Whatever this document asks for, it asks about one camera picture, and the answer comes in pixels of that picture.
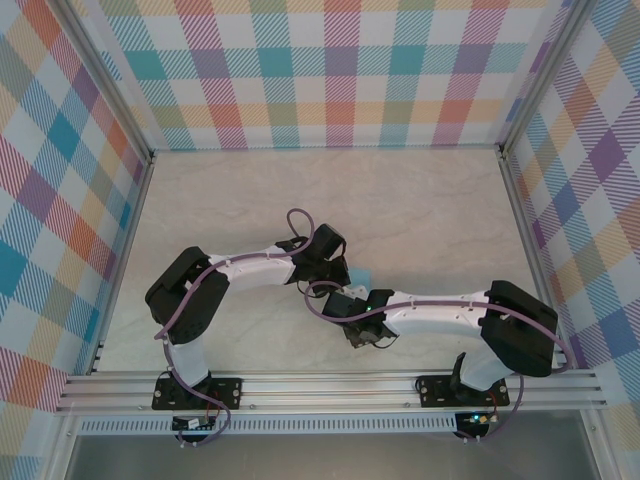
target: light blue object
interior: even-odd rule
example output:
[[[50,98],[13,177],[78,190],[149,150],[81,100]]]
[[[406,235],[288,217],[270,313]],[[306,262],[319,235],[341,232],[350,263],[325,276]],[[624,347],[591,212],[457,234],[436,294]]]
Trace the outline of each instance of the light blue object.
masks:
[[[351,285],[349,285],[349,288],[355,288],[362,285],[367,289],[367,292],[371,291],[371,270],[349,267],[349,278],[351,279]]]

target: perforated metal strip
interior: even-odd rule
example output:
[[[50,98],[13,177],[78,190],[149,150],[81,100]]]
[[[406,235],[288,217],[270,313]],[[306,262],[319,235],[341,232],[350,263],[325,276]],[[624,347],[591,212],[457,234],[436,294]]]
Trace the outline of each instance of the perforated metal strip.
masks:
[[[231,419],[227,435],[323,433],[452,432],[453,413],[359,415],[243,415]],[[169,416],[88,416],[79,435],[163,435],[171,431]]]

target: gray floor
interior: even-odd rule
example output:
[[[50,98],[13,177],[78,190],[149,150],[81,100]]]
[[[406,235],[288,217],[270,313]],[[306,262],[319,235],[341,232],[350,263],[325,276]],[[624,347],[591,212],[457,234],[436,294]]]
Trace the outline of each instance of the gray floor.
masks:
[[[494,439],[452,434],[273,435],[180,449],[172,437],[81,437],[67,480],[591,480],[579,414],[521,412]]]
[[[534,293],[491,149],[162,153],[99,369],[164,369],[147,289],[186,247],[235,254],[290,238],[293,206],[345,236],[349,265],[370,270],[374,288],[457,294],[505,279]],[[302,231],[304,222],[295,220]],[[388,350],[354,350],[294,286],[225,298],[203,339],[211,370],[243,371],[451,368],[477,346],[413,335]]]

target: marble surface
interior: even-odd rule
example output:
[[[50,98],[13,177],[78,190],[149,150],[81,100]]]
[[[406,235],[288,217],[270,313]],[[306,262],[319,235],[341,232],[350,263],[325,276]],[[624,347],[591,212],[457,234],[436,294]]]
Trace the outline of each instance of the marble surface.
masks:
[[[454,294],[506,279],[535,291],[492,150],[162,153],[99,369],[164,369],[147,289],[186,247],[237,254],[290,238],[293,206],[345,236],[373,288]],[[303,217],[294,224],[306,231]],[[356,350],[293,285],[225,298],[204,343],[212,370],[289,371],[451,368],[478,345],[425,334]]]

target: white floor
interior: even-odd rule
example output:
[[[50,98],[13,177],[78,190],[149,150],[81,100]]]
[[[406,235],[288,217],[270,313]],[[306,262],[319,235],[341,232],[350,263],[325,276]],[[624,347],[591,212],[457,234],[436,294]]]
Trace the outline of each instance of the white floor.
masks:
[[[506,279],[534,293],[492,150],[161,154],[99,369],[164,369],[147,289],[186,247],[237,254],[290,238],[293,206],[346,237],[349,265],[371,270],[373,288],[453,294]],[[301,231],[304,221],[295,222]],[[451,368],[477,345],[413,335],[355,350],[293,285],[226,298],[204,339],[212,370]]]

